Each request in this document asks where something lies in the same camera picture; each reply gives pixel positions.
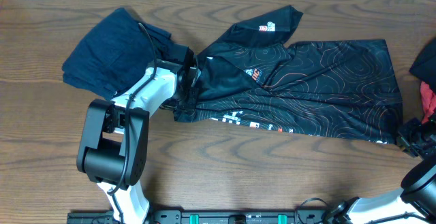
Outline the black orange patterned sports jersey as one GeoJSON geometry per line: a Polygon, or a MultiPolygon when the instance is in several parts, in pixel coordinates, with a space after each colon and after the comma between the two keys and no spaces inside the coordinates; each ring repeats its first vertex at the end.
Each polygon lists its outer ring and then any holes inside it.
{"type": "Polygon", "coordinates": [[[392,144],[403,100],[383,39],[290,38],[292,6],[233,24],[198,55],[192,104],[174,119],[392,144]]]}

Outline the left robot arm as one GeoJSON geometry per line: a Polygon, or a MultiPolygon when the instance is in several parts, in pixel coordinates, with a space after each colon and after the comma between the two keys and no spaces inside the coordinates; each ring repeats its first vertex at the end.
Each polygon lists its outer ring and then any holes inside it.
{"type": "Polygon", "coordinates": [[[165,103],[190,106],[196,93],[192,50],[177,45],[167,59],[155,59],[144,76],[110,101],[88,107],[76,165],[105,192],[112,210],[70,213],[68,223],[147,223],[150,204],[140,177],[146,163],[150,117],[165,103]]]}

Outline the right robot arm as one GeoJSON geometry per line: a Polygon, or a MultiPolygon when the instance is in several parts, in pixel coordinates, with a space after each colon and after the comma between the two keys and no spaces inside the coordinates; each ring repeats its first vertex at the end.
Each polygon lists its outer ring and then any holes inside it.
{"type": "Polygon", "coordinates": [[[326,214],[325,223],[435,222],[435,115],[425,123],[416,118],[405,123],[397,132],[396,145],[409,156],[421,158],[400,188],[342,202],[326,214]]]}

